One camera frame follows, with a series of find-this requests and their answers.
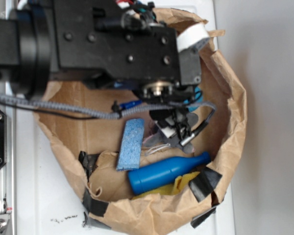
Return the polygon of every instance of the crumpled paper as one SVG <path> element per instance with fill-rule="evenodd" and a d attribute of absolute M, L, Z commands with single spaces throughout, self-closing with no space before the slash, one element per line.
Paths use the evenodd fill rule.
<path fill-rule="evenodd" d="M 176 9 L 155 9 L 155 12 L 158 20 L 166 21 L 178 32 L 195 23 L 207 22 L 193 13 Z M 222 34 L 224 31 L 214 31 L 210 35 L 215 37 Z M 200 203 L 189 186 L 175 196 L 151 194 L 144 198 L 129 200 L 127 197 L 130 189 L 122 185 L 122 182 L 126 182 L 126 175 L 123 178 L 117 177 L 109 171 L 101 173 L 102 179 L 108 180 L 103 181 L 94 174 L 87 183 L 84 169 L 78 161 L 79 152 L 104 152 L 107 156 L 115 157 L 114 152 L 120 148 L 123 127 L 127 119 L 144 118 L 145 136 L 152 133 L 153 122 L 148 113 L 136 114 L 122 120 L 88 121 L 35 114 L 39 126 L 50 140 L 55 157 L 78 197 L 82 200 L 85 188 L 89 188 L 94 198 L 110 201 L 104 217 L 93 214 L 90 214 L 90 217 L 115 231 L 130 235 L 165 235 L 208 211 L 212 205 L 223 201 L 244 147 L 247 122 L 246 91 L 222 53 L 214 50 L 212 40 L 201 50 L 200 56 L 200 88 L 203 90 L 204 100 L 215 103 L 218 110 L 210 124 L 192 143 L 196 149 L 195 154 L 209 152 L 213 161 L 208 167 L 223 175 L 214 193 Z M 121 103 L 136 97 L 127 91 L 91 91 L 79 82 L 51 82 L 44 99 L 108 112 L 114 100 Z M 200 117 L 199 123 L 209 112 L 209 108 L 199 108 L 195 111 Z M 183 156 L 183 153 L 179 149 L 164 149 L 155 156 L 143 159 L 143 164 L 170 156 Z M 99 185 L 102 186 L 102 191 L 97 193 Z"/>

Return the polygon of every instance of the gray braided cable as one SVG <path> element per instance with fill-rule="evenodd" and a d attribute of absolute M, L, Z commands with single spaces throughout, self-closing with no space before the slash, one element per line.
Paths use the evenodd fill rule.
<path fill-rule="evenodd" d="M 80 113 L 80 114 L 85 114 L 85 115 L 89 115 L 91 117 L 96 117 L 100 119 L 119 119 L 121 117 L 126 117 L 136 113 L 141 113 L 146 111 L 155 111 L 155 110 L 169 110 L 169 109 L 174 109 L 176 107 L 179 107 L 179 106 L 176 106 L 177 103 L 174 103 L 172 105 L 149 104 L 149 105 L 140 105 L 140 106 L 136 106 L 127 110 L 123 110 L 121 111 L 121 114 L 105 113 L 105 112 L 83 108 L 80 106 L 75 106 L 70 104 L 63 104 L 63 103 L 50 102 L 50 101 L 26 100 L 23 98 L 17 98 L 17 97 L 5 95 L 5 94 L 0 94 L 0 103 L 6 103 L 10 105 L 31 106 L 31 107 L 37 107 L 37 108 L 43 108 L 43 109 L 72 112 L 72 113 Z M 216 106 L 213 103 L 208 101 L 194 103 L 186 107 L 201 107 L 201 106 L 208 106 L 216 110 Z"/>

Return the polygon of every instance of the red wire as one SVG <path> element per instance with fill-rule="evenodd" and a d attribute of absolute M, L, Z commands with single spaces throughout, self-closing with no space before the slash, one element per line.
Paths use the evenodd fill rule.
<path fill-rule="evenodd" d="M 117 0 L 117 3 L 121 3 L 121 2 L 127 2 L 129 4 L 134 4 L 134 2 L 132 0 Z"/>

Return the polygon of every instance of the white surface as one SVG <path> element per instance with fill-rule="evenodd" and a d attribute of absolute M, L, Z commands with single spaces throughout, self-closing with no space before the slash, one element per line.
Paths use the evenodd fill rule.
<path fill-rule="evenodd" d="M 211 0 L 155 1 L 161 7 L 174 6 L 197 12 L 209 20 L 208 30 L 215 29 Z M 84 208 L 69 186 L 49 141 L 33 121 L 32 114 L 17 111 L 17 233 L 35 235 L 117 235 L 99 228 L 82 227 Z M 172 235 L 234 235 L 231 190 L 225 201 L 197 229 L 190 224 Z"/>
<path fill-rule="evenodd" d="M 294 1 L 215 0 L 219 47 L 247 89 L 232 181 L 237 235 L 294 234 Z"/>

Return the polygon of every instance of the black cable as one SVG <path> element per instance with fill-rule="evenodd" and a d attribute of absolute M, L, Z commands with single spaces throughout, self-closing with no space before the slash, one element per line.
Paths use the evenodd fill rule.
<path fill-rule="evenodd" d="M 196 92 L 195 97 L 197 94 L 200 94 L 199 97 L 197 97 L 196 99 L 194 99 L 193 101 L 191 101 L 189 103 L 186 103 L 186 104 L 183 103 L 183 104 L 179 104 L 179 105 L 174 105 L 174 104 L 168 104 L 168 105 L 171 107 L 175 107 L 175 108 L 185 108 L 188 105 L 195 104 L 197 101 L 199 101 L 202 98 L 202 91 Z"/>
<path fill-rule="evenodd" d="M 75 116 L 72 116 L 72 115 L 62 114 L 62 113 L 55 112 L 55 111 L 48 111 L 48 110 L 42 110 L 42 109 L 33 109 L 33 108 L 20 107 L 20 106 L 17 106 L 17 105 L 7 104 L 7 103 L 3 103 L 3 102 L 0 102 L 0 104 L 4 105 L 4 106 L 15 108 L 15 109 L 32 111 L 32 112 L 35 112 L 35 113 L 49 114 L 49 115 L 54 115 L 54 116 L 58 116 L 58 117 L 62 117 L 62 118 L 69 118 L 69 119 L 73 119 L 73 120 L 94 120 L 94 119 L 98 119 L 97 117 L 75 117 Z"/>

